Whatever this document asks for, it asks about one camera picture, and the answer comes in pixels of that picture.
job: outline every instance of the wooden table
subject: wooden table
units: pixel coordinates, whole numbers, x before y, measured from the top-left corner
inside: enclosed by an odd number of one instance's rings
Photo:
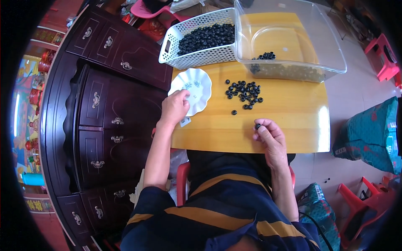
[[[245,29],[251,30],[250,34],[244,34],[248,39],[267,23],[291,25],[297,31],[299,38],[296,33],[289,33],[288,30],[275,33],[275,36],[262,37],[261,48],[258,48],[260,44],[256,44],[258,51],[264,51],[269,42],[269,48],[275,52],[277,59],[318,63],[313,46],[296,14],[259,13],[242,18],[253,24],[251,29]],[[286,51],[282,50],[283,46],[287,47]],[[237,61],[198,68],[207,72],[212,80],[212,97],[205,110],[192,116],[189,124],[176,126],[172,136],[173,148],[263,153],[262,144],[252,139],[252,127],[254,119],[270,118],[284,131],[288,153],[329,151],[330,124],[324,83],[253,78]],[[180,72],[174,69],[172,79]],[[230,83],[238,80],[247,83],[255,81],[261,85],[259,97],[264,98],[264,101],[255,104],[252,110],[243,110],[242,106],[248,102],[241,102],[238,96],[229,100],[225,95],[228,89],[226,79]],[[232,110],[236,110],[237,115],[232,115]]]

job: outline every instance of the black cable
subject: black cable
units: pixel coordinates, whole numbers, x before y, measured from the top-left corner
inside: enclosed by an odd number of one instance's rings
[[[308,214],[305,214],[305,213],[300,212],[300,211],[299,211],[299,214],[306,215],[306,216],[316,225],[316,227],[317,227],[317,229],[318,229],[318,232],[320,233],[320,235],[321,235],[322,238],[324,239],[324,241],[325,241],[325,243],[327,244],[329,250],[330,250],[330,251],[334,251],[334,250],[332,249],[331,244],[329,243],[329,241],[328,241],[327,238],[325,237],[324,233],[322,232],[322,230],[321,230],[320,226],[318,225],[318,223],[317,223],[310,215],[308,215]]]

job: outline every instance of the hand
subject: hand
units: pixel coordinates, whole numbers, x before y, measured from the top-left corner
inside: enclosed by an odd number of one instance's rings
[[[162,102],[162,115],[158,124],[173,129],[186,116],[190,109],[190,104],[186,100],[186,96],[189,95],[190,92],[188,90],[177,90],[165,98]]]
[[[287,168],[285,135],[280,127],[268,118],[258,118],[254,123],[261,125],[258,130],[253,127],[253,139],[264,144],[267,165],[275,170]]]

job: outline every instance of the cabinet drawer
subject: cabinet drawer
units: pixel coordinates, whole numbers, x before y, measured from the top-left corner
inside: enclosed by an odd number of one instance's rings
[[[74,32],[74,36],[68,44],[66,51],[88,57],[93,44],[98,39],[99,33],[105,24],[105,18],[95,13],[89,13],[78,24],[78,28]]]
[[[89,58],[110,66],[115,58],[124,32],[125,28],[111,22],[106,23],[89,54]]]
[[[103,155],[103,132],[79,131],[79,146],[81,187],[91,188],[104,183],[107,167]]]
[[[100,232],[111,225],[113,219],[108,211],[104,189],[86,191],[81,194],[81,198],[95,232]]]
[[[133,179],[145,167],[152,140],[124,131],[79,131],[80,187],[94,188]]]
[[[147,84],[170,89],[173,67],[159,63],[160,45],[139,31],[126,31],[116,52],[112,68]]]
[[[129,195],[135,193],[138,181],[139,179],[135,179],[105,188],[106,198],[113,214],[115,226],[125,225],[130,219],[130,215],[134,210],[134,203],[130,201]]]
[[[86,245],[85,240],[90,239],[93,230],[89,223],[84,206],[79,194],[57,197],[60,208],[74,236],[81,241],[80,245]]]
[[[110,75],[90,69],[82,95],[80,125],[103,126]]]

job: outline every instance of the clear plastic container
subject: clear plastic container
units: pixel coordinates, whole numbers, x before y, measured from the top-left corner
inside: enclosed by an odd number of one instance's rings
[[[314,3],[235,0],[235,57],[255,78],[323,82],[347,71],[331,26]],[[258,58],[273,52],[274,60]]]

